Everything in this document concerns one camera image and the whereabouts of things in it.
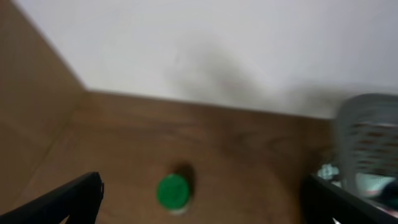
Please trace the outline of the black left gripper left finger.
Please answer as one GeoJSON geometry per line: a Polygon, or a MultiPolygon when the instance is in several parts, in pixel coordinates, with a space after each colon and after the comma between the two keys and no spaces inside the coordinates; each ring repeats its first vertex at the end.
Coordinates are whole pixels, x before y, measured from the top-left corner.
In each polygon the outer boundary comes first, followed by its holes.
{"type": "Polygon", "coordinates": [[[94,223],[103,196],[100,174],[89,172],[1,215],[1,224],[94,223]]]}

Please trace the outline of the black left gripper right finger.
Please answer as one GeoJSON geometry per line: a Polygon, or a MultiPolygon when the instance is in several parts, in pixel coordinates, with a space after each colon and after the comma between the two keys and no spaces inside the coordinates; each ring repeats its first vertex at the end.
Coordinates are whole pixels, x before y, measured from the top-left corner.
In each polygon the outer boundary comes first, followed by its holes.
{"type": "Polygon", "coordinates": [[[300,206],[306,224],[397,224],[392,215],[315,175],[301,184],[300,206]]]}

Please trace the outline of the green lidded jar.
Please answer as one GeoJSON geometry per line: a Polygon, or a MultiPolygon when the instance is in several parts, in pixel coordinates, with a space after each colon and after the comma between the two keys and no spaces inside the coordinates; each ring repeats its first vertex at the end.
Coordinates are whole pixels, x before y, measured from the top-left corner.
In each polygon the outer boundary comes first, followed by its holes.
{"type": "Polygon", "coordinates": [[[179,174],[166,175],[156,189],[158,203],[172,215],[182,215],[188,210],[192,190],[188,180],[179,174]]]}

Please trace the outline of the mint green snack packet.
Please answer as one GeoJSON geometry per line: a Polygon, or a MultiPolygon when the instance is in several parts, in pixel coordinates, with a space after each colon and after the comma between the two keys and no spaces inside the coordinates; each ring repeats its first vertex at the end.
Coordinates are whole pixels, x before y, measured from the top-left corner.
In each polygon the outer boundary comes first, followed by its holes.
{"type": "Polygon", "coordinates": [[[317,171],[317,176],[337,187],[341,187],[340,170],[332,164],[323,164],[317,171]]]}

